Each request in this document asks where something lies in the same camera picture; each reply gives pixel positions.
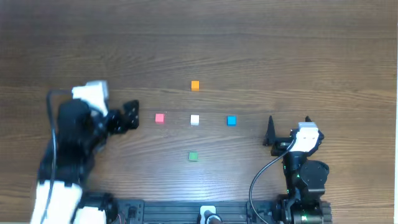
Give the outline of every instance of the colored block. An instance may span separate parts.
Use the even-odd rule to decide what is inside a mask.
[[[226,125],[236,126],[236,116],[227,116],[226,117]]]
[[[191,91],[199,91],[199,81],[191,82]]]
[[[164,114],[156,114],[155,115],[155,123],[164,124]]]
[[[199,125],[199,115],[191,115],[191,125]]]
[[[198,161],[198,153],[197,152],[190,152],[188,156],[188,160],[192,162]]]

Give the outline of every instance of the black cable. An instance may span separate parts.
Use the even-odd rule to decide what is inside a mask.
[[[270,161],[266,166],[264,166],[254,177],[253,181],[251,182],[250,185],[250,189],[249,189],[249,201],[250,201],[250,205],[254,211],[254,213],[257,215],[257,217],[263,221],[265,224],[269,224],[267,221],[265,221],[265,219],[263,219],[260,214],[257,213],[256,209],[254,208],[253,205],[253,198],[252,198],[252,193],[253,193],[253,187],[254,184],[256,183],[257,179],[260,177],[260,175],[266,170],[268,169],[268,167],[272,166],[274,163],[276,163],[279,159],[283,158],[288,152],[290,152],[290,150],[293,148],[293,145],[295,143],[295,139],[293,139],[292,143],[287,147],[286,151],[284,153],[282,153],[282,155],[280,155],[278,158],[274,159],[273,161]]]
[[[52,113],[52,104],[51,104],[51,97],[53,94],[58,95],[66,95],[71,94],[71,91],[68,90],[50,90],[47,93],[46,103],[47,103],[47,115],[49,116],[50,127],[51,127],[51,138],[52,138],[52,149],[53,149],[53,159],[52,159],[52,168],[51,168],[51,176],[50,176],[50,189],[49,195],[47,196],[47,202],[45,204],[44,213],[42,215],[42,219],[40,221],[43,224],[45,217],[47,216],[47,210],[49,209],[52,189],[54,187],[54,180],[55,180],[55,173],[57,171],[57,127],[55,126],[55,120]]]

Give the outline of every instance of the wooden table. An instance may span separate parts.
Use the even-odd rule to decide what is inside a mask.
[[[0,221],[30,218],[50,138],[46,92],[105,79],[111,107],[141,101],[141,126],[109,140],[89,188],[247,200],[272,159],[262,146],[268,116],[285,136],[309,115],[326,136],[312,159],[330,166],[323,199],[335,223],[391,223],[396,9],[393,0],[1,1]],[[254,196],[284,191],[278,164]]]

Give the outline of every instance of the green cube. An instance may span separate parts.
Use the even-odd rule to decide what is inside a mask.
[[[198,161],[198,153],[197,152],[190,152],[188,160],[191,162],[197,162]]]

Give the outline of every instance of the white cube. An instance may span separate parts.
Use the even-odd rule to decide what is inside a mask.
[[[199,125],[199,115],[191,114],[191,125]]]

